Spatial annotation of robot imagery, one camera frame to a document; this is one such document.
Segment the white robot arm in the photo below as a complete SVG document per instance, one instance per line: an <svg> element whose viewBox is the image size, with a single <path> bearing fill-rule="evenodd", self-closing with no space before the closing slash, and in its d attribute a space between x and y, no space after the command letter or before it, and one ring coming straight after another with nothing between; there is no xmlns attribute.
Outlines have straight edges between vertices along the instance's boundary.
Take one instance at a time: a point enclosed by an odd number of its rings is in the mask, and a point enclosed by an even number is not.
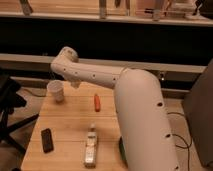
<svg viewBox="0 0 213 171"><path fill-rule="evenodd" d="M51 69L69 82L85 81L113 90L129 171L180 171L155 75L141 69L80 63L70 47L61 49Z"/></svg>

